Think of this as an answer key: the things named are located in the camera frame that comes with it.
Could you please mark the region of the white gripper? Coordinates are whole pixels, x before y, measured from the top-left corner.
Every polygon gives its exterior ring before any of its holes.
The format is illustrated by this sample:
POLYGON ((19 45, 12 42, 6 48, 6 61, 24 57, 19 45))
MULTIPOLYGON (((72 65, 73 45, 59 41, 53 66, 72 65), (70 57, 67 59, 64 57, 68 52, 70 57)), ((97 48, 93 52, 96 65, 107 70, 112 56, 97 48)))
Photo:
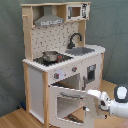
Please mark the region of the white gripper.
POLYGON ((90 89, 86 96, 88 108, 93 118, 105 118, 110 114, 110 98, 106 92, 90 89))

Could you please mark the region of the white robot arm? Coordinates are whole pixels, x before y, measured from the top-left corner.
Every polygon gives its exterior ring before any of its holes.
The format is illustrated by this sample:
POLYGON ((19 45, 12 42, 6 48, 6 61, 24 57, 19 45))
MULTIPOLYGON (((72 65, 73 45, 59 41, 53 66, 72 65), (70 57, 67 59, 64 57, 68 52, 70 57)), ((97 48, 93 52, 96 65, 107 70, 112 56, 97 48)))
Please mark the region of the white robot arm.
POLYGON ((105 119, 107 116, 117 116, 128 119, 128 86, 118 85, 114 88, 114 98, 107 92, 88 90, 87 99, 91 116, 105 119))

